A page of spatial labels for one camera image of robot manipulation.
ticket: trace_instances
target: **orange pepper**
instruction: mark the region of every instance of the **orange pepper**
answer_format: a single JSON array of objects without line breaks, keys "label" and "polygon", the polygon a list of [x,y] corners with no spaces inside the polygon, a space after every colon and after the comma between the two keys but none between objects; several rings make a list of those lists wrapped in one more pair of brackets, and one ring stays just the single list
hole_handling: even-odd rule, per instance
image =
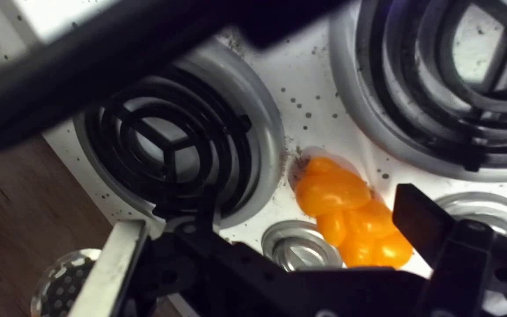
[{"label": "orange pepper", "polygon": [[395,228],[391,212],[353,172],[328,158],[312,158],[295,191],[302,210],[316,217],[347,267],[402,268],[411,260],[413,246]]}]

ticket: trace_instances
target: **orange object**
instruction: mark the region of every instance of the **orange object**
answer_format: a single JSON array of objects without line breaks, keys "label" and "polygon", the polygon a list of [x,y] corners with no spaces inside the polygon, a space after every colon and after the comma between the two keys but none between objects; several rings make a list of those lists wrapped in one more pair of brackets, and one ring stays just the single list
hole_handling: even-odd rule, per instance
[{"label": "orange object", "polygon": [[402,268],[411,260],[413,246],[395,228],[391,212],[356,173],[335,161],[312,158],[295,193],[347,267]]}]

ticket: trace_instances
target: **black object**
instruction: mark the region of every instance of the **black object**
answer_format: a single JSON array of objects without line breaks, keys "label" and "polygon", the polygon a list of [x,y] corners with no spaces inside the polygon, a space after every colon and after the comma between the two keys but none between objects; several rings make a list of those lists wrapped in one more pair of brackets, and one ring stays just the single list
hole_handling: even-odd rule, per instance
[{"label": "black object", "polygon": [[400,186],[395,223],[434,265],[432,281],[390,268],[296,272],[212,233],[215,196],[201,214],[150,242],[129,281],[127,304],[141,316],[171,293],[201,316],[487,316],[487,290],[507,297],[507,239],[479,223],[457,223],[414,186]]},{"label": "black object", "polygon": [[[150,75],[85,113],[83,121],[110,175],[138,198],[156,203],[159,217],[198,212],[208,186],[226,193],[219,205],[231,216],[256,189],[259,175],[252,172],[249,117],[238,117],[208,84],[182,69]],[[154,121],[163,121],[163,129],[156,129]],[[161,158],[152,158],[138,136]]]},{"label": "black object", "polygon": [[170,66],[229,24],[270,47],[342,0],[117,3],[0,73],[0,150],[108,99],[150,66]]},{"label": "black object", "polygon": [[[478,4],[506,27],[485,84],[460,78],[457,29]],[[465,172],[507,170],[507,6],[501,0],[370,0],[358,62],[374,110],[393,135]]]}]

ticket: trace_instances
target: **stovetop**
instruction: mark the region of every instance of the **stovetop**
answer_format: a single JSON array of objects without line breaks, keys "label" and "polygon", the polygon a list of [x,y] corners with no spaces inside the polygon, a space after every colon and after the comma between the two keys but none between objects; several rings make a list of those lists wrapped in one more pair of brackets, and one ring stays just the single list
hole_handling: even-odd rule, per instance
[{"label": "stovetop", "polygon": [[[0,0],[0,68],[20,57],[34,43],[52,41],[57,34],[78,27],[82,18],[105,10],[106,4],[108,0],[53,0],[45,4],[38,0],[6,4]],[[265,54],[252,52],[233,31],[222,32],[219,41],[258,73],[282,112],[288,147],[286,166],[291,166],[307,149],[325,149],[351,161],[391,207],[398,184],[414,184],[434,200],[469,191],[497,193],[507,198],[507,184],[478,184],[437,177],[388,156],[370,142],[340,101],[330,62],[330,20],[316,24]],[[48,133],[46,140],[112,223],[140,217],[99,179],[80,147],[73,122]],[[224,230],[222,237],[261,251],[263,233],[272,224],[291,219],[309,221],[295,202],[286,170],[266,209],[252,221]],[[413,261],[407,270],[428,274],[421,261]]]}]

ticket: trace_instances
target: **white stovetop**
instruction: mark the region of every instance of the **white stovetop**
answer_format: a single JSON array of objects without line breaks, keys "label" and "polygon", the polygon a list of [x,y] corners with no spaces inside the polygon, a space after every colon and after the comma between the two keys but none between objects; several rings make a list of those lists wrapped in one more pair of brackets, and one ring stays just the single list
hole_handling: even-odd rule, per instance
[{"label": "white stovetop", "polygon": [[[108,4],[112,0],[0,0],[0,68],[31,47],[55,40]],[[328,55],[328,20],[268,54],[251,52],[229,32],[219,40],[244,57],[274,94],[282,112],[289,163],[298,156],[298,150],[309,147],[342,156],[390,205],[393,205],[397,184],[414,184],[434,200],[465,191],[507,196],[507,184],[471,184],[435,177],[376,149],[354,126],[337,98]],[[48,133],[46,142],[112,223],[138,217],[138,212],[117,198],[97,177],[82,152],[73,124],[68,122]],[[228,230],[222,237],[247,242],[259,251],[265,230],[286,219],[307,217],[300,212],[284,173],[268,207],[251,223]],[[428,274],[428,267],[421,260],[413,261],[407,270]]]}]

